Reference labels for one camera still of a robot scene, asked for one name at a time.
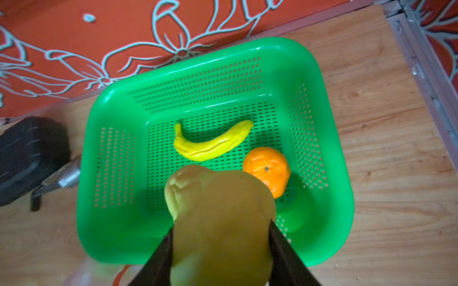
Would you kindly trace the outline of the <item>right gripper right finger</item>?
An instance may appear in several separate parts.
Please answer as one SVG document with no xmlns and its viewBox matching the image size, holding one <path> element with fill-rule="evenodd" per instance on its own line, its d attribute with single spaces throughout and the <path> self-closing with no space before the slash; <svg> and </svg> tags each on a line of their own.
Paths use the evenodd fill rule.
<svg viewBox="0 0 458 286">
<path fill-rule="evenodd" d="M 273 221 L 269 227 L 269 243 L 273 269 L 268 285 L 321 286 Z"/>
</svg>

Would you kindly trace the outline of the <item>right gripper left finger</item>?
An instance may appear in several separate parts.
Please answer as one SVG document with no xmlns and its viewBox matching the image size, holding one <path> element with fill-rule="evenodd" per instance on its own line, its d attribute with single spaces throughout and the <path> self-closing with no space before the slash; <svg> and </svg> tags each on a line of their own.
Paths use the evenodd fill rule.
<svg viewBox="0 0 458 286">
<path fill-rule="evenodd" d="M 155 252 L 143 266 L 129 286 L 170 286 L 173 258 L 173 234 L 171 228 Z"/>
</svg>

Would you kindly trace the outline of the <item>pink plastic bag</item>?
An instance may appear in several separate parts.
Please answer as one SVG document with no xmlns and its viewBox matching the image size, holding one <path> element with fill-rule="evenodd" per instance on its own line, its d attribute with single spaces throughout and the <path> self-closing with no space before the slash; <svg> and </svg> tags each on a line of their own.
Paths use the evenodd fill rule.
<svg viewBox="0 0 458 286">
<path fill-rule="evenodd" d="M 143 265 L 122 265 L 98 262 L 87 257 L 63 286 L 127 286 Z"/>
</svg>

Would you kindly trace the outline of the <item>yellow green pear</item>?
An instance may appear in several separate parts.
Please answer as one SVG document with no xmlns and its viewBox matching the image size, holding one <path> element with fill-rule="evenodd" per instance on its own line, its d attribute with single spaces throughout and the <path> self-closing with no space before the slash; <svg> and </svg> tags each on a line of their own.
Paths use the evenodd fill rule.
<svg viewBox="0 0 458 286">
<path fill-rule="evenodd" d="M 241 170 L 187 165 L 165 186 L 173 227 L 173 286 L 264 286 L 273 270 L 268 187 Z"/>
</svg>

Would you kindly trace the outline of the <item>orange tangerine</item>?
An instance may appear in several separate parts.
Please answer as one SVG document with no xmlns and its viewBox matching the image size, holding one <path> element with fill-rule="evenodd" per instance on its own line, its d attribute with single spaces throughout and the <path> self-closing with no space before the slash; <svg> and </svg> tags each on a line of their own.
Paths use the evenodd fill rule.
<svg viewBox="0 0 458 286">
<path fill-rule="evenodd" d="M 274 199 L 280 198 L 285 193 L 291 175 L 286 157 L 270 147 L 258 147 L 248 152 L 242 169 L 262 181 L 271 191 Z"/>
</svg>

